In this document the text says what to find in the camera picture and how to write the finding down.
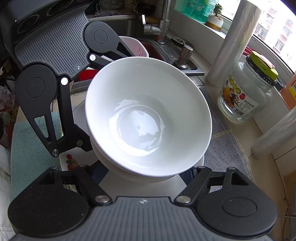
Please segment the red wash basin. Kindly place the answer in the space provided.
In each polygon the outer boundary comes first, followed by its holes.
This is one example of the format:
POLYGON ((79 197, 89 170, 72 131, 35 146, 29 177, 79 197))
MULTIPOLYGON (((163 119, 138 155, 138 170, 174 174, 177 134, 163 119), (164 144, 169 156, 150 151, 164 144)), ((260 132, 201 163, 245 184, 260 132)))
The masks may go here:
MULTIPOLYGON (((142 42, 144 47, 149 53, 149 57, 159 59, 166 61, 165 57, 156 49, 156 47, 153 47, 150 43, 147 42, 142 42)), ((79 81, 86 81, 93 79, 93 77, 98 73, 98 70, 95 69, 86 69, 83 70, 74 80, 74 82, 79 82, 79 81)))

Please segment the bamboo cutting board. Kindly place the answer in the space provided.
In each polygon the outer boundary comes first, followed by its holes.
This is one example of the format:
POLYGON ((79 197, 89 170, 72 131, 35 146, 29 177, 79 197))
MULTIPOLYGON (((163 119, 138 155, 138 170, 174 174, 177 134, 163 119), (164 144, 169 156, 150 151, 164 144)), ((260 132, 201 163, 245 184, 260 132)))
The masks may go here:
MULTIPOLYGON (((295 170, 284 176, 289 216, 295 216, 295 170)), ((289 238, 295 236, 295 218, 289 218, 289 238)))

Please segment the steel sink faucet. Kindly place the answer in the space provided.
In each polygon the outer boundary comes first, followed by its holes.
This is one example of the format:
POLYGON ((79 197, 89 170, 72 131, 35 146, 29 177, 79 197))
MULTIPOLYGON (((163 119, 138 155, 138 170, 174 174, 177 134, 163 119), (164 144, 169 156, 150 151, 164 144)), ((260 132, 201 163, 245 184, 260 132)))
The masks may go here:
POLYGON ((169 19, 170 6, 171 6, 171 0, 163 1, 162 16, 159 19, 158 26, 147 24, 145 15, 144 14, 140 15, 140 19, 142 20, 142 25, 143 25, 143 34, 156 36, 156 41, 161 45, 166 44, 167 42, 166 36, 167 36, 167 32, 170 25, 170 19, 169 19))

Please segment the sink soap dispenser knob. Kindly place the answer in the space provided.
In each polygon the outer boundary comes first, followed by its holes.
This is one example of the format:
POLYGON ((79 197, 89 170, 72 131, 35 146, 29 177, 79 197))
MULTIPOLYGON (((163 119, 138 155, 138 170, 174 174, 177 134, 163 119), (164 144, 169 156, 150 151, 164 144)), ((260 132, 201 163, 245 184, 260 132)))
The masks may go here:
POLYGON ((174 66, 181 70, 188 68, 188 60, 191 58, 194 49, 191 46, 184 45, 181 49, 180 56, 174 61, 174 66))

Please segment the right plastic wrap roll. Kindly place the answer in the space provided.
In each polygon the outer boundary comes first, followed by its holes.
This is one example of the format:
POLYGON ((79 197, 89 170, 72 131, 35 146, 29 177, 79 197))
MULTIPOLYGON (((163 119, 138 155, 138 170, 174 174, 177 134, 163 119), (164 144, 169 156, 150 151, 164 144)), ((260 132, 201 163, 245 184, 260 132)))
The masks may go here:
POLYGON ((255 158, 263 157, 280 148, 295 147, 295 108, 259 137, 251 146, 255 158))

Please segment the steel sink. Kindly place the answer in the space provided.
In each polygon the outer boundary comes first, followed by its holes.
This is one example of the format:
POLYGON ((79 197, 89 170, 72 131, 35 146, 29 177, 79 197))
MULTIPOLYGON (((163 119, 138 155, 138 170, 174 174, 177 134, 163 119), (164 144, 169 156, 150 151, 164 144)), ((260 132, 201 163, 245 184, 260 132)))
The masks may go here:
MULTIPOLYGON (((146 48, 149 57, 156 58, 161 61, 174 64, 181 54, 184 45, 193 48, 192 44, 179 37, 165 37, 165 43, 159 44, 156 41, 156 36, 144 35, 143 24, 137 19, 136 15, 117 15, 117 16, 99 16, 89 18, 90 22, 105 22, 119 36, 127 36, 138 39, 146 48)), ((182 70, 188 75, 197 86, 205 85, 202 78, 205 75, 204 70, 193 60, 193 52, 189 60, 187 60, 188 68, 182 70)), ((81 80, 74 83, 71 93, 85 92, 90 84, 91 79, 81 80)))

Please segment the white bowl pink flowers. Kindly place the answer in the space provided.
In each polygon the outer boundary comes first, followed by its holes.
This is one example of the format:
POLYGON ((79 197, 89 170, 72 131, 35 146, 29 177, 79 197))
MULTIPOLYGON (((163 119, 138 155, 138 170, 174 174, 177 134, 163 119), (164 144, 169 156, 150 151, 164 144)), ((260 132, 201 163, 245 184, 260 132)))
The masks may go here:
POLYGON ((102 164, 112 173, 116 174, 117 176, 124 178, 128 181, 137 182, 137 183, 157 183, 161 181, 168 180, 172 178, 173 176, 167 176, 167 177, 151 177, 151 176, 144 176, 137 174, 133 171, 129 171, 126 169, 121 169, 118 166, 116 166, 114 163, 109 161, 104 154, 102 154, 99 150, 99 148, 96 146, 94 140, 92 137, 90 137, 90 142, 93 148, 93 151, 95 155, 98 157, 99 161, 102 162, 102 164))

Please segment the grey blue checked towel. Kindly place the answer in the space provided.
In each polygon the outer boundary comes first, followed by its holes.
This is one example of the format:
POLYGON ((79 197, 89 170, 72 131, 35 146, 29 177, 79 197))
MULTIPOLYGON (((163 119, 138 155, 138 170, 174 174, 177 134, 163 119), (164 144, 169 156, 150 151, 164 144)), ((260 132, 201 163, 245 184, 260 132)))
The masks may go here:
MULTIPOLYGON (((201 86, 200 90, 211 111, 213 131, 204 160, 198 163, 217 172, 235 167, 251 179, 247 157, 237 138, 206 88, 201 86)), ((28 121, 17 122, 14 126, 11 147, 12 197, 17 197, 50 166, 61 167, 59 157, 54 158, 47 152, 28 121)))

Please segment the white colander basket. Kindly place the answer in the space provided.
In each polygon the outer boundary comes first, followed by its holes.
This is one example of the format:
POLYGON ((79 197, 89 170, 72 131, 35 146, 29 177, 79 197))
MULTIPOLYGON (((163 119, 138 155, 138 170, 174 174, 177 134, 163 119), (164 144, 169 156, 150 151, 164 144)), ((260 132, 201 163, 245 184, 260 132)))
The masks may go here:
POLYGON ((135 56, 149 57, 149 53, 144 45, 137 39, 127 36, 120 36, 126 46, 132 51, 135 56))

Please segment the glass jar green lid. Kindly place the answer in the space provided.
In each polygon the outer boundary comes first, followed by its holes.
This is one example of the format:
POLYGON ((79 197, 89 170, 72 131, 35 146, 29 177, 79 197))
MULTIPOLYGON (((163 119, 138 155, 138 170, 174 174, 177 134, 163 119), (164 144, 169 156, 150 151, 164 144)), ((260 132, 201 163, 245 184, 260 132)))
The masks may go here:
POLYGON ((262 54, 252 51, 243 62, 236 62, 217 98, 222 114, 233 123, 242 123, 264 109, 271 101, 271 89, 278 72, 262 54))

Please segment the white fruit plate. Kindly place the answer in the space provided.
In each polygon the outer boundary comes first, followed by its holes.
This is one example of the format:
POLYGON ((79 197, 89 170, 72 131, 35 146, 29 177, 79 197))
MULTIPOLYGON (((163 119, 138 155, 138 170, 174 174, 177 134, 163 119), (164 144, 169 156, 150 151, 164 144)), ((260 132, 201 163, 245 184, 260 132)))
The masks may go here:
MULTIPOLYGON (((91 166, 95 162, 100 162, 93 150, 86 152, 81 148, 74 148, 59 156, 63 171, 70 171, 72 169, 68 160, 69 157, 74 158, 75 166, 91 166)), ((169 196, 174 199, 186 186, 180 175, 157 183, 137 183, 121 178, 111 171, 107 173, 99 185, 112 199, 115 199, 117 196, 169 196)))

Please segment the plastic wrap roll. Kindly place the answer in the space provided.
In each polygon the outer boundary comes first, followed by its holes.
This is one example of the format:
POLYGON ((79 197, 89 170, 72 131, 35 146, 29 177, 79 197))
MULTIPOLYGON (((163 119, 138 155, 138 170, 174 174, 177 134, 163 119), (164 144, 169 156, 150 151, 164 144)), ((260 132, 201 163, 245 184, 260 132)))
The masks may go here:
POLYGON ((221 88, 232 65, 240 59, 249 43, 261 9, 250 1, 241 1, 221 48, 206 76, 214 87, 221 88))
POLYGON ((259 137, 251 146, 255 158, 263 157, 280 148, 295 147, 295 108, 259 137))

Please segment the small potted succulent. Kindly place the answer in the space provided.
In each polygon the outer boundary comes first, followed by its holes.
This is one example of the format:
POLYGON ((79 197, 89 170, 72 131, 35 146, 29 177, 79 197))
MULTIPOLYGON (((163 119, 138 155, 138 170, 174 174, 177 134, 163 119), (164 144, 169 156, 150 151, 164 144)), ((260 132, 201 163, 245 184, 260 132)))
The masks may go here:
POLYGON ((222 9, 220 4, 215 4, 213 13, 208 16, 205 25, 220 32, 224 24, 224 19, 220 16, 222 9))

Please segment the orange oil bottle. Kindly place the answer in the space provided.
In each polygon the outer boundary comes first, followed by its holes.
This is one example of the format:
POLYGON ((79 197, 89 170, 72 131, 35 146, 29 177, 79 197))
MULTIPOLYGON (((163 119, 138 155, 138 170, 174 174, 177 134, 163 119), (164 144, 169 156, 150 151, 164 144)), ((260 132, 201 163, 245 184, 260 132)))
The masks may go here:
POLYGON ((296 105, 295 84, 296 84, 296 73, 280 91, 281 96, 289 110, 292 110, 296 105))

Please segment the green dish soap bottle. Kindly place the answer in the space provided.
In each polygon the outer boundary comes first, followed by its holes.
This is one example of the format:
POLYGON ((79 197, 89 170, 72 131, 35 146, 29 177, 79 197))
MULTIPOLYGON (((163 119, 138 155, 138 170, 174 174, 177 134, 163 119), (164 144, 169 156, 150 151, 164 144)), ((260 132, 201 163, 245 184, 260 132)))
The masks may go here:
POLYGON ((175 3, 175 11, 205 23, 208 16, 213 14, 217 0, 179 0, 175 3))

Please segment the left plastic wrap roll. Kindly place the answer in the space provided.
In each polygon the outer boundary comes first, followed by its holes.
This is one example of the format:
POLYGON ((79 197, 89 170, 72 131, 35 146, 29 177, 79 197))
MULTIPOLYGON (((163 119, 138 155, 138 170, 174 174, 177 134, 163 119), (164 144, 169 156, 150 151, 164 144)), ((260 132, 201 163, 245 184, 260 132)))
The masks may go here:
POLYGON ((221 48, 206 76, 214 87, 221 88, 232 65, 240 59, 249 43, 261 9, 250 1, 241 1, 221 48))

